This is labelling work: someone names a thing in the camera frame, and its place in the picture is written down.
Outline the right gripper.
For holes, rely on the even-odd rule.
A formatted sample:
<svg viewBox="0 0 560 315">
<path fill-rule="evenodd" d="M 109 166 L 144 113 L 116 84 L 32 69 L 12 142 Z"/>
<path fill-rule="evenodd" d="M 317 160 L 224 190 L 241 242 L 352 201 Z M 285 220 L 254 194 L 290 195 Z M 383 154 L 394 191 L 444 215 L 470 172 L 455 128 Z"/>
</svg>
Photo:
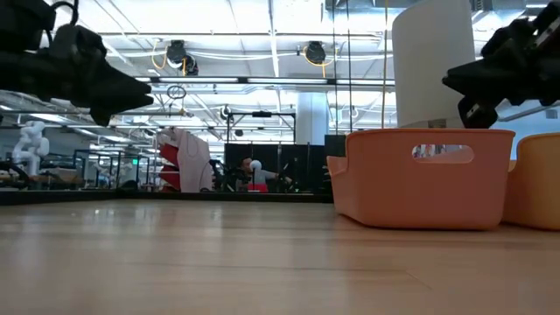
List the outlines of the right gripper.
<svg viewBox="0 0 560 315">
<path fill-rule="evenodd" d="M 480 59 L 449 69 L 442 83 L 463 95 L 458 113 L 467 129 L 490 128 L 503 102 L 560 101 L 560 0 L 498 29 Z"/>
</svg>

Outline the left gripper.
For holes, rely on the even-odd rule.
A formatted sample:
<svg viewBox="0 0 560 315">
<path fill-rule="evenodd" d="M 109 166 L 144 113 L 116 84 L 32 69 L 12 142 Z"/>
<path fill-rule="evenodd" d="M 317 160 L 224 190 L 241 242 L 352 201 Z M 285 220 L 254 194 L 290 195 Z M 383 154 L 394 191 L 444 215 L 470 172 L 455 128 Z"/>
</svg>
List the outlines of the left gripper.
<svg viewBox="0 0 560 315">
<path fill-rule="evenodd" d="M 65 99 L 90 108 L 97 125 L 153 103 L 151 86 L 105 64 L 102 38 L 80 25 L 64 25 L 47 48 L 36 52 L 0 49 L 0 90 Z"/>
</svg>

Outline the white shade table lamp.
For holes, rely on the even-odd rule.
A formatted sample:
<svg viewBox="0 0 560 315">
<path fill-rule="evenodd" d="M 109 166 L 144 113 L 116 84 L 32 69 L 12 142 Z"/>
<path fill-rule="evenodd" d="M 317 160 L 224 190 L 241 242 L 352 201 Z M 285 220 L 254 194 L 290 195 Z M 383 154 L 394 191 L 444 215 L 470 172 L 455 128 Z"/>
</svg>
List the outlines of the white shade table lamp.
<svg viewBox="0 0 560 315">
<path fill-rule="evenodd" d="M 461 128 L 462 95 L 442 83 L 475 60 L 469 0 L 422 0 L 392 25 L 397 126 Z"/>
</svg>

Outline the yellow plastic bin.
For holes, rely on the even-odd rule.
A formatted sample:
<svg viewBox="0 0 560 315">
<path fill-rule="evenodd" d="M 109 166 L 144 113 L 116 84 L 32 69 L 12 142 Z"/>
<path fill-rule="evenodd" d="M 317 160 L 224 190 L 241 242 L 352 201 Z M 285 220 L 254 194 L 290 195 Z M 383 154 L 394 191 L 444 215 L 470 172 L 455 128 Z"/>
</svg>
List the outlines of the yellow plastic bin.
<svg viewBox="0 0 560 315">
<path fill-rule="evenodd" d="M 560 132 L 527 136 L 517 144 L 502 221 L 560 231 Z"/>
</svg>

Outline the orange plastic bin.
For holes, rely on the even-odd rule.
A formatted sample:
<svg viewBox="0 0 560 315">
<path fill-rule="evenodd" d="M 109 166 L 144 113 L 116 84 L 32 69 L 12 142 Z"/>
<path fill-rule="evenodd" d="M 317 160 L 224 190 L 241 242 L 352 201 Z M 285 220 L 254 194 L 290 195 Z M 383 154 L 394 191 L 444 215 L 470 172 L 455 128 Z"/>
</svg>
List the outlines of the orange plastic bin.
<svg viewBox="0 0 560 315">
<path fill-rule="evenodd" d="M 515 133 L 372 129 L 330 156 L 335 210 L 375 228 L 488 230 L 502 219 Z"/>
</svg>

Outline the black workstation frames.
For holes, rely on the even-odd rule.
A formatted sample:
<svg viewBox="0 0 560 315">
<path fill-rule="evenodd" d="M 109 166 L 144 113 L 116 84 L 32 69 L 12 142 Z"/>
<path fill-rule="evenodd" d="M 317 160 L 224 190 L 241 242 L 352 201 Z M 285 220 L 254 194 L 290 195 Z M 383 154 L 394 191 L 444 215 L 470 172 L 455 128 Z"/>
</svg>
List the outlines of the black workstation frames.
<svg viewBox="0 0 560 315">
<path fill-rule="evenodd" d="M 129 181 L 147 185 L 150 163 L 146 155 L 124 150 L 75 150 L 73 154 L 73 166 L 87 189 L 116 189 Z"/>
</svg>

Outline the person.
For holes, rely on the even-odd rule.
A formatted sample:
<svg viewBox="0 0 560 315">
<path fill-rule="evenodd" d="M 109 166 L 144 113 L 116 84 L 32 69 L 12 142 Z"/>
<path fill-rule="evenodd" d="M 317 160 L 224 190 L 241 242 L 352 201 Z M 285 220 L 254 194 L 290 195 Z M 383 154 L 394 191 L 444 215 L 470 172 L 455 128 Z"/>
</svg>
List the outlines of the person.
<svg viewBox="0 0 560 315">
<path fill-rule="evenodd" d="M 251 163 L 253 162 L 251 157 L 245 157 L 240 162 L 240 168 L 243 174 L 248 177 L 248 182 L 244 183 L 242 180 L 237 179 L 235 182 L 235 188 L 237 192 L 246 192 L 249 189 L 249 185 L 255 184 L 256 186 L 265 186 L 268 181 L 280 179 L 280 174 L 273 171 L 266 170 L 252 170 Z"/>
</svg>

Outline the white round column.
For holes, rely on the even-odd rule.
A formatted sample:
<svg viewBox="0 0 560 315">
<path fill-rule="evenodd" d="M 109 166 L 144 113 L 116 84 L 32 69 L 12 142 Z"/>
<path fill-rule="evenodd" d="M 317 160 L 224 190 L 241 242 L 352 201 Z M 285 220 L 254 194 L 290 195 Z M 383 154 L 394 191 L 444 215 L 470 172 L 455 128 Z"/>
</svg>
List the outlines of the white round column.
<svg viewBox="0 0 560 315">
<path fill-rule="evenodd" d="M 329 132 L 326 93 L 304 92 L 297 97 L 296 144 L 323 145 Z"/>
</svg>

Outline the black gantry frame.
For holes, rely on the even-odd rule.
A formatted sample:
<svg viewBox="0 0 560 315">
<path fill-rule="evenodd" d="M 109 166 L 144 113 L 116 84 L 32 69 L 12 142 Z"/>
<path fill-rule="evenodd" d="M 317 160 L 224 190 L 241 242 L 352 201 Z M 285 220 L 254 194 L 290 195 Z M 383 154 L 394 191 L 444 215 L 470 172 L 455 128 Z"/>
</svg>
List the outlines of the black gantry frame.
<svg viewBox="0 0 560 315">
<path fill-rule="evenodd" d="M 280 125 L 279 127 L 271 126 L 259 126 L 259 127 L 239 127 L 238 124 L 247 116 L 252 118 L 278 118 L 281 123 L 285 125 Z M 226 114 L 226 143 L 229 144 L 232 136 L 233 130 L 274 130 L 274 131 L 285 131 L 289 130 L 292 132 L 292 141 L 296 142 L 297 127 L 296 127 L 295 113 L 280 113 L 280 112 L 269 112 L 264 110 L 252 111 L 252 112 L 229 112 Z"/>
</svg>

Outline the ceiling light rail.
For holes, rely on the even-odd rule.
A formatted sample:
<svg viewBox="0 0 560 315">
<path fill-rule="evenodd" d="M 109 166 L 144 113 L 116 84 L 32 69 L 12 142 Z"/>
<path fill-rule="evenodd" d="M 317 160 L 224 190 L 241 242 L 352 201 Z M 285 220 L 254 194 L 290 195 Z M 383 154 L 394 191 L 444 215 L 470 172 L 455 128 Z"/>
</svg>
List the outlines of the ceiling light rail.
<svg viewBox="0 0 560 315">
<path fill-rule="evenodd" d="M 143 83 L 187 83 L 187 84 L 273 84 L 273 85 L 358 85 L 393 87 L 394 80 L 328 79 L 328 78 L 285 78 L 285 77 L 136 77 Z"/>
</svg>

